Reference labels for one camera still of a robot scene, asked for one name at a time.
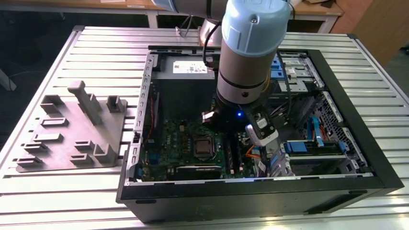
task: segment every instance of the black cable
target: black cable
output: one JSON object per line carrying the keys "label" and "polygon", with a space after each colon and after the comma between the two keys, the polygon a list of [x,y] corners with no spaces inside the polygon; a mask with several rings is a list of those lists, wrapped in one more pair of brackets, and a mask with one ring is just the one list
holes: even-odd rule
{"label": "black cable", "polygon": [[205,38],[205,42],[204,42],[204,54],[203,54],[203,58],[204,58],[204,65],[209,67],[209,62],[205,60],[205,49],[207,49],[207,44],[209,43],[209,39],[215,33],[215,31],[217,30],[219,26],[221,25],[221,22],[217,22],[216,26],[213,27],[213,29],[211,30],[209,34],[207,35]]}
{"label": "black cable", "polygon": [[283,69],[284,81],[285,81],[285,87],[287,87],[287,95],[288,95],[287,117],[289,117],[289,112],[291,112],[291,109],[292,109],[292,92],[291,92],[291,89],[289,89],[288,75],[287,75],[287,72],[285,72],[285,64],[283,63],[283,58],[281,58],[280,52],[277,52],[277,58],[279,58],[281,69]]}
{"label": "black cable", "polygon": [[[181,33],[183,33],[181,29],[183,29],[183,27],[184,27],[184,25],[185,25],[185,23],[187,23],[188,20],[189,20],[189,23],[188,23],[188,27],[187,27],[187,32],[185,32],[185,35],[183,35],[183,34],[181,34]],[[191,26],[192,26],[192,22],[193,22],[193,16],[191,15],[189,17],[185,18],[185,20],[184,20],[184,22],[181,23],[180,28],[179,28],[179,35],[180,35],[181,37],[187,37],[188,32],[189,32],[189,29],[191,29]]]}
{"label": "black cable", "polygon": [[288,3],[288,4],[293,8],[293,20],[295,20],[296,19],[296,9],[295,9],[295,6],[291,3]]}

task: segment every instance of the motherboard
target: motherboard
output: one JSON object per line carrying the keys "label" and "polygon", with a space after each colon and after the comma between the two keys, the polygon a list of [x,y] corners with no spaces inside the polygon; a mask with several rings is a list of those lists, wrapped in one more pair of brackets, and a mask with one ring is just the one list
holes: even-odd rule
{"label": "motherboard", "polygon": [[[241,158],[251,148],[245,142],[249,138],[245,133],[236,133],[233,138]],[[253,177],[252,159],[243,158],[235,168],[227,136],[211,131],[200,121],[164,120],[159,139],[156,147],[141,152],[144,181],[197,180],[201,176],[203,179]]]}

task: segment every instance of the red wire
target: red wire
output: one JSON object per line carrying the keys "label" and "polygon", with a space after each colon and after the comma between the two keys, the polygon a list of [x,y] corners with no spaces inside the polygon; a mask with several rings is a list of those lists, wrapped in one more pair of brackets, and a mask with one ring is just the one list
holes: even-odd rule
{"label": "red wire", "polygon": [[143,145],[145,145],[147,142],[148,142],[148,139],[149,139],[151,134],[152,134],[152,130],[153,130],[153,99],[152,99],[152,96],[151,96],[151,130],[149,130],[147,140],[144,141]]}

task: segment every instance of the wooden table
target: wooden table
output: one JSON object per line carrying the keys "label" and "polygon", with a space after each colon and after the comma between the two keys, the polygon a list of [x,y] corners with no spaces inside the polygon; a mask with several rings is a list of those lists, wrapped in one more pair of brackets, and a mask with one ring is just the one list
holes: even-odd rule
{"label": "wooden table", "polygon": [[[1,0],[0,10],[79,13],[127,13],[145,14],[149,27],[157,28],[159,15],[181,15],[164,11],[151,0],[125,0],[125,2],[101,3],[100,0]],[[325,8],[320,4],[300,3],[296,6],[296,20],[322,21],[318,33],[329,33],[332,26],[344,14],[334,4]]]}
{"label": "wooden table", "polygon": [[337,4],[330,8],[322,7],[320,3],[310,4],[302,1],[296,7],[296,20],[322,21],[318,33],[329,34],[337,18],[344,11]]}

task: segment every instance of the label sticker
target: label sticker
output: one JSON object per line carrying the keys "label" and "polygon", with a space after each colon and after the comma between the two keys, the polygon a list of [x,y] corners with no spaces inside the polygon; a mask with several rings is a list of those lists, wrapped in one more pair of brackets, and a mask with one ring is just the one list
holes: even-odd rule
{"label": "label sticker", "polygon": [[207,66],[203,61],[176,61],[173,73],[207,73]]}
{"label": "label sticker", "polygon": [[267,172],[267,166],[261,163],[261,161],[259,161],[259,168],[264,173]]}
{"label": "label sticker", "polygon": [[145,8],[145,6],[140,6],[140,5],[127,5],[127,7],[129,7],[129,8]]}

